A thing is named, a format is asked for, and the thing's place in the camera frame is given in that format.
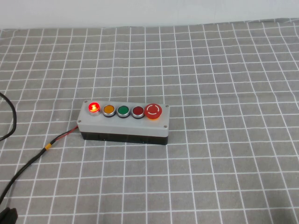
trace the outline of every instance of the dark red button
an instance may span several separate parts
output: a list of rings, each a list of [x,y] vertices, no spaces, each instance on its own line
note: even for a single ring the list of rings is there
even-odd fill
[[[162,114],[162,108],[158,104],[149,104],[145,107],[144,114],[149,119],[157,119]]]
[[[132,110],[132,116],[136,119],[140,119],[144,117],[144,109],[140,106],[136,106]]]

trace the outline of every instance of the cable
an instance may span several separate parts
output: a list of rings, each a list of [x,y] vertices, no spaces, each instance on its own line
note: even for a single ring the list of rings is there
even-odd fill
[[[17,112],[15,111],[15,107],[13,105],[13,103],[3,94],[0,92],[0,96],[5,99],[5,101],[8,103],[8,105],[10,106],[11,110],[13,111],[13,128],[11,129],[11,131],[0,137],[0,141],[3,141],[4,139],[7,139],[10,135],[12,135],[15,131],[15,129],[17,128]]]
[[[3,202],[3,199],[5,197],[5,195],[7,194],[7,192],[9,191],[10,187],[13,185],[13,183],[15,182],[15,180],[32,164],[34,163],[36,160],[38,160],[42,154],[44,154],[47,150],[49,150],[51,148],[51,146],[59,139],[65,137],[66,135],[72,133],[73,131],[75,131],[78,128],[78,126],[74,127],[73,129],[60,134],[59,136],[57,136],[56,138],[54,138],[48,145],[46,145],[35,157],[33,157],[31,160],[29,160],[11,179],[11,181],[8,183],[8,185],[6,186],[6,188],[4,189],[3,193],[0,196],[0,204]]]

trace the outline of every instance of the black power cord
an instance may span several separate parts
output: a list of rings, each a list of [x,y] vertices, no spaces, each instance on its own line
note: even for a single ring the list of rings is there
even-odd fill
[[[0,96],[3,97],[6,102],[10,105],[12,111],[13,111],[13,128],[12,130],[4,135],[3,137],[0,138],[0,141],[3,141],[4,139],[8,138],[10,135],[12,135],[15,132],[16,126],[17,126],[17,114],[15,111],[15,107],[12,104],[12,102],[2,93],[0,93]],[[64,132],[60,135],[58,135],[56,138],[54,138],[48,145],[46,145],[35,157],[33,157],[31,160],[29,160],[11,179],[11,181],[8,183],[8,185],[5,187],[4,191],[2,192],[1,196],[0,196],[0,205],[4,200],[5,195],[7,194],[7,192],[9,191],[10,187],[13,185],[13,183],[15,182],[15,180],[32,164],[34,163],[36,160],[38,160],[42,154],[44,154],[48,149],[51,148],[51,146],[59,139],[65,137],[66,135],[72,133],[74,130],[76,130],[78,128],[78,126],[74,127],[73,129]],[[15,224],[16,220],[18,218],[18,213],[17,210],[15,208],[10,209],[10,208],[6,208],[4,209],[2,212],[0,212],[0,224]]]
[[[4,139],[7,139],[10,135],[12,135],[14,133],[15,129],[17,128],[17,112],[15,111],[15,107],[14,107],[13,103],[3,93],[0,92],[0,96],[3,99],[5,99],[5,101],[8,103],[11,110],[13,111],[13,128],[11,129],[11,131],[8,134],[4,135],[3,137],[0,137],[0,141],[3,141]]]

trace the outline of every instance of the red indicator light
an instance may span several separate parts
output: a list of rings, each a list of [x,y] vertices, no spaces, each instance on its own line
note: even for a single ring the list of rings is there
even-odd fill
[[[89,106],[88,106],[88,110],[91,112],[91,113],[96,113],[100,110],[100,105],[96,102],[93,102],[91,103]]]

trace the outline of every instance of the yellow button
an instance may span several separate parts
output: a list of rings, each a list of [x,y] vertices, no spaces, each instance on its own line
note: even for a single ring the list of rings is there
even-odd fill
[[[106,105],[103,109],[103,114],[105,117],[112,117],[115,115],[115,108],[112,105]]]
[[[105,113],[112,113],[114,111],[114,106],[112,105],[107,105],[104,108]]]

